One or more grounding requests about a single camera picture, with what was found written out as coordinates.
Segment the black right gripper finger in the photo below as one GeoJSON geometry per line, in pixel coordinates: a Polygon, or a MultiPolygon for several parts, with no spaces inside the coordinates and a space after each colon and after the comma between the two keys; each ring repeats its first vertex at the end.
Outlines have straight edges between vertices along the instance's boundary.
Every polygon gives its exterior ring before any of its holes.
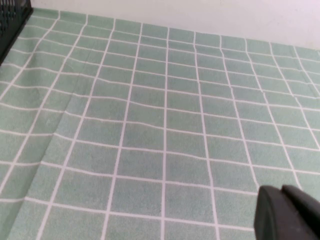
{"type": "Polygon", "coordinates": [[[263,185],[253,226],[257,240],[318,240],[320,202],[293,185],[263,185]]]}

